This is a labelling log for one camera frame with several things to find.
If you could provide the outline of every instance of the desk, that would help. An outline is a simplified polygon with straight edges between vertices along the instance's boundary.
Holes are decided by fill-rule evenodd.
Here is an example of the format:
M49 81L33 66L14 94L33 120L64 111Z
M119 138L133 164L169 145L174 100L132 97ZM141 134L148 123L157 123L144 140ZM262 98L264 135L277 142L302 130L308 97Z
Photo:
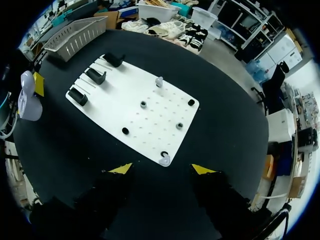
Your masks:
M162 167L108 134L66 98L75 79L101 54L163 78L200 102L169 167ZM99 172L133 163L131 195L108 231L109 239L218 239L190 184L190 164L225 171L243 197L253 199L268 148L268 122L231 78L182 47L145 34L107 30L67 63L42 63L45 78L39 121L19 120L16 149L34 190L72 206Z

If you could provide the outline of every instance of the cabinet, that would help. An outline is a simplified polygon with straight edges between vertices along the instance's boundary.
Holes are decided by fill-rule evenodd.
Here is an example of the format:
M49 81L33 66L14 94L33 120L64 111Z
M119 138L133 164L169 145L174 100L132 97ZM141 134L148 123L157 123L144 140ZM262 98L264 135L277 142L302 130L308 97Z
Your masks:
M270 79L276 70L277 64L285 62L290 70L302 61L302 57L294 41L288 34L283 33L282 36L279 36L277 42L259 58L259 61L260 67L266 70L266 75Z

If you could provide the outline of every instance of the white basket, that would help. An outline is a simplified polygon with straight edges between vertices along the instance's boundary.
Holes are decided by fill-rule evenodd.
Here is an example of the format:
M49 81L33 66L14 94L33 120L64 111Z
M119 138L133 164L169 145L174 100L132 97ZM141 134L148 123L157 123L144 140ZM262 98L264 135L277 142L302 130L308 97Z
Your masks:
M170 8L147 5L143 0L139 1L137 6L139 7L140 19L156 18L162 23L169 22L181 9L181 7L173 5L169 5Z
M106 31L106 16L74 21L54 34L43 46L48 55L67 62L86 44Z
M211 25L218 20L218 17L214 15L212 12L206 11L200 7L193 7L193 13L191 19L199 24L204 29L209 29Z

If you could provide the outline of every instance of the white pegboard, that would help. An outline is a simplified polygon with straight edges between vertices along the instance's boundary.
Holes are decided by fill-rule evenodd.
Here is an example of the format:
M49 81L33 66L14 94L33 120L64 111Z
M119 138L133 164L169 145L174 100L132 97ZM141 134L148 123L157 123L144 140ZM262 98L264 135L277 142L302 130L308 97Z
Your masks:
M82 73L70 87L85 94L88 102L84 106L79 105L68 95L69 91L65 97L130 148L158 164L161 164L161 152L167 152L171 163L186 136L199 102L165 80L162 87L157 87L157 77L149 72L127 62L114 68L102 57L90 65L101 75L106 72L101 85ZM189 100L194 100L193 106L188 105ZM146 102L145 109L141 108L142 101ZM183 124L182 129L176 128L178 123ZM123 134L123 128L129 130L128 135Z

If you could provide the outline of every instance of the storage bin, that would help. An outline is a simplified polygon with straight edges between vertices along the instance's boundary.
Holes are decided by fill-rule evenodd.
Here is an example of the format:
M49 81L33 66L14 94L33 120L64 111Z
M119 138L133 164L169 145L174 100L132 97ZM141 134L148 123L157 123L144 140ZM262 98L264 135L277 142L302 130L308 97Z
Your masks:
M58 26L59 24L62 24L65 20L68 14L72 12L72 9L62 13L60 16L57 16L55 19L51 21L51 24L53 27Z
M119 10L119 18L125 18L127 16L136 14L138 12L137 6L130 6Z
M172 2L171 5L181 8L181 10L178 12L181 16L188 16L189 10L191 8L190 6L178 2Z
M218 17L214 15L212 12L206 11L200 7L193 7L193 13L191 19L199 24L204 29L209 29L211 25L218 20Z
M67 62L86 44L106 31L106 16L74 21L54 34L43 45L48 55Z
M173 5L169 5L169 8L147 5L143 0L139 1L137 6L139 9L139 19L156 18L161 23L170 21L181 9L181 7Z

